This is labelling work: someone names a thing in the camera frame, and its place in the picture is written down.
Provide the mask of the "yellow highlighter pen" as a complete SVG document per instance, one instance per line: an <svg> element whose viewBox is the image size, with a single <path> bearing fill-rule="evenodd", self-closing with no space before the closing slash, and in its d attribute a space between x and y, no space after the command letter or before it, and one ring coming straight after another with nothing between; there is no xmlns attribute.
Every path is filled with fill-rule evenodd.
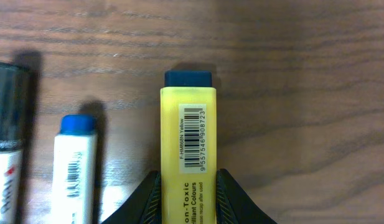
<svg viewBox="0 0 384 224"><path fill-rule="evenodd" d="M217 91L211 72L167 71L160 103L162 222L214 224Z"/></svg>

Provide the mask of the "blue whiteboard marker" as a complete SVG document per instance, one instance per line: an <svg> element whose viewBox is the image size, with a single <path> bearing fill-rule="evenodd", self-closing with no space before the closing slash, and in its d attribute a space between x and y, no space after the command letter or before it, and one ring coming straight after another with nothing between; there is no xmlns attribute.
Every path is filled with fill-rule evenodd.
<svg viewBox="0 0 384 224"><path fill-rule="evenodd" d="M62 118L54 139L52 223L92 222L96 143L94 117L69 114Z"/></svg>

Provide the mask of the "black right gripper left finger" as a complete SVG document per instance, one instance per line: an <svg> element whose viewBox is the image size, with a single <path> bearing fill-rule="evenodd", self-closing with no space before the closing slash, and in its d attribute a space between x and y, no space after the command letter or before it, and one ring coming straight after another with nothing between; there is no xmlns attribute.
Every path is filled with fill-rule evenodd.
<svg viewBox="0 0 384 224"><path fill-rule="evenodd" d="M161 224L161 173L150 171L119 209L102 224Z"/></svg>

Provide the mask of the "black whiteboard marker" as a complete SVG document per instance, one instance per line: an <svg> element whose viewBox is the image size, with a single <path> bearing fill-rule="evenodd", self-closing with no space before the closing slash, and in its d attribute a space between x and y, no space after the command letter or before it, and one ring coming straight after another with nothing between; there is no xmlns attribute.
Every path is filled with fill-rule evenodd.
<svg viewBox="0 0 384 224"><path fill-rule="evenodd" d="M0 62L0 223L14 223L24 148L28 71Z"/></svg>

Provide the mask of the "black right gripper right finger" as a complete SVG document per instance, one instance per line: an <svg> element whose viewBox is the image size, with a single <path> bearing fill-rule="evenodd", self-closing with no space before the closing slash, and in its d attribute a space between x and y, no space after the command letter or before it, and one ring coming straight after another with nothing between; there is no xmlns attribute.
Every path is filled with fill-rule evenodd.
<svg viewBox="0 0 384 224"><path fill-rule="evenodd" d="M217 171L217 224L277 224L265 214L226 169Z"/></svg>

